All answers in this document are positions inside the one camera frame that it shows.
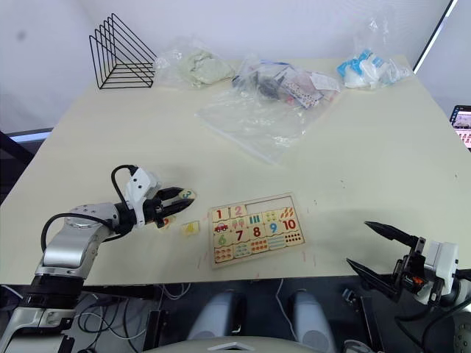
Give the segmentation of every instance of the plastic bag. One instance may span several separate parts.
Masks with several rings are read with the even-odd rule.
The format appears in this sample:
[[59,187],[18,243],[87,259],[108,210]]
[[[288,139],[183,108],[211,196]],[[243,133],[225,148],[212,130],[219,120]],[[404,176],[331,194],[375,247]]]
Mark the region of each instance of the plastic bag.
[[374,90],[412,75],[409,68],[387,57],[390,36],[389,22],[384,15],[371,18],[366,29],[357,33],[355,55],[337,68],[345,87]]
[[196,115],[255,156],[277,163],[339,91],[332,77],[252,55],[239,68],[233,88]]
[[203,88],[234,76],[233,68],[194,38],[178,38],[155,61],[156,84]]

